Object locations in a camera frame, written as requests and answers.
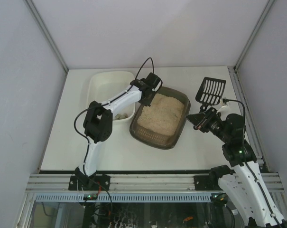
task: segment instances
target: brown plastic tray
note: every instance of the brown plastic tray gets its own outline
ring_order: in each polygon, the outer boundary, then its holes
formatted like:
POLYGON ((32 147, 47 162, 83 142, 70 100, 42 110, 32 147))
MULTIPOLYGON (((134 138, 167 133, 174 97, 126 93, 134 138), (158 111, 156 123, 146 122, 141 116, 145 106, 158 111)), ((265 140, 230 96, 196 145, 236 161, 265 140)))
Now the brown plastic tray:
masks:
POLYGON ((162 135, 140 126, 137 123, 137 120, 141 116, 144 107, 143 105, 139 107, 138 111, 135 113, 135 116, 130 124, 130 134, 135 139, 149 146, 153 146, 163 150, 168 150, 172 149, 176 145, 180 137, 180 134, 185 125, 186 121, 185 117, 188 115, 191 108, 191 103, 185 94, 171 88, 161 87, 157 93, 176 98, 185 105, 182 111, 182 116, 180 118, 179 124, 176 128, 175 134, 172 136, 162 135))

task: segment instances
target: litter box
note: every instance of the litter box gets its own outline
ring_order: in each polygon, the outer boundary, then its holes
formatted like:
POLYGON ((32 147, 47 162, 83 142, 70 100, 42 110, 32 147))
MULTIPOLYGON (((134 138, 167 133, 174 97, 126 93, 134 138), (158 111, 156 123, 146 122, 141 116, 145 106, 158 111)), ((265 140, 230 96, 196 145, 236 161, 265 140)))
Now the litter box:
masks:
POLYGON ((176 128, 174 135, 167 136, 167 135, 158 134, 158 133, 155 133, 149 129, 146 129, 140 126, 137 123, 137 121, 142 113, 142 110, 144 107, 143 105, 139 107, 138 111, 136 112, 130 124, 130 134, 135 139, 149 146, 153 146, 153 147, 163 149, 163 150, 168 150, 168 149, 172 149, 176 145, 180 137, 180 134, 185 125, 185 121, 186 121, 185 117, 188 115, 190 108, 191 108, 191 103, 185 94, 177 90, 171 89, 171 88, 161 87, 157 93, 176 98, 177 100, 179 100, 180 102, 184 104, 184 109, 182 111, 182 115, 181 115, 179 124, 176 128))
MULTIPOLYGON (((130 82, 135 79, 131 72, 111 71, 94 75, 89 84, 87 94, 87 107, 92 101, 103 102, 124 91, 130 82)), ((123 120, 113 120, 113 124, 130 120, 135 114, 135 103, 125 107, 119 114, 126 113, 128 117, 123 120)))

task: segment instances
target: white wall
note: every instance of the white wall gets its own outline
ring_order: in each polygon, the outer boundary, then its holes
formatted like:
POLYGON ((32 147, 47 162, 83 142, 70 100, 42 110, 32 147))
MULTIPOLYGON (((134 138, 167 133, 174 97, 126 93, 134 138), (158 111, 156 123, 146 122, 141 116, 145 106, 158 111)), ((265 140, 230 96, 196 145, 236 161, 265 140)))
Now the white wall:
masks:
POLYGON ((65 74, 22 0, 0 0, 0 228, 37 172, 65 74))
POLYGON ((267 0, 34 0, 76 68, 230 66, 267 0))
POLYGON ((287 194, 287 0, 278 0, 240 67, 270 168, 287 194))

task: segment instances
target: white container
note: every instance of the white container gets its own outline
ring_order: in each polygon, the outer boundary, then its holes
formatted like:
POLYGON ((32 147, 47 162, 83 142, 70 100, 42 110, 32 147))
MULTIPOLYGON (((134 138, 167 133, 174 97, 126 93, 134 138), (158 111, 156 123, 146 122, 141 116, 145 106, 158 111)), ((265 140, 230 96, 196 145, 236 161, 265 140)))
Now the white container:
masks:
MULTIPOLYGON (((87 94, 87 107, 92 101, 101 103, 114 97, 129 86, 134 79, 135 76, 127 71, 110 71, 92 76, 87 94)), ((135 103, 124 108, 119 114, 123 115, 124 113, 128 115, 126 119, 114 120, 113 123, 122 123, 130 120, 135 113, 135 103)))

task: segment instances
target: white table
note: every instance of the white table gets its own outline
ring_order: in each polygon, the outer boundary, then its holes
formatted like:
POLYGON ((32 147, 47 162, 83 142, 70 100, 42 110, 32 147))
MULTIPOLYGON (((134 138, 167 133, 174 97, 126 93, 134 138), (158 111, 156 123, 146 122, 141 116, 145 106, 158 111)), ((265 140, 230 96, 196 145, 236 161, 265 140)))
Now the white table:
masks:
MULTIPOLYGON (((53 129, 42 161, 42 171, 73 171, 83 162, 86 140, 79 136, 73 122, 86 107, 88 84, 91 77, 105 71, 130 71, 130 69, 88 69, 70 70, 58 107, 53 129)), ((139 78, 146 77, 151 68, 142 69, 139 78)), ((223 96, 236 99, 226 66, 161 67, 155 73, 163 80, 163 86, 185 93, 191 101, 190 114, 199 112, 200 103, 195 101, 196 93, 204 77, 226 80, 223 96)), ((240 114, 237 103, 222 114, 240 114)), ((77 127, 83 132, 85 114, 78 119, 77 127)), ((187 121, 176 146, 171 150, 160 150, 135 140, 129 133, 130 122, 113 126, 110 138, 103 144, 100 171, 150 171, 150 170, 206 170, 228 164, 222 154, 222 142, 212 133, 195 131, 187 121)))

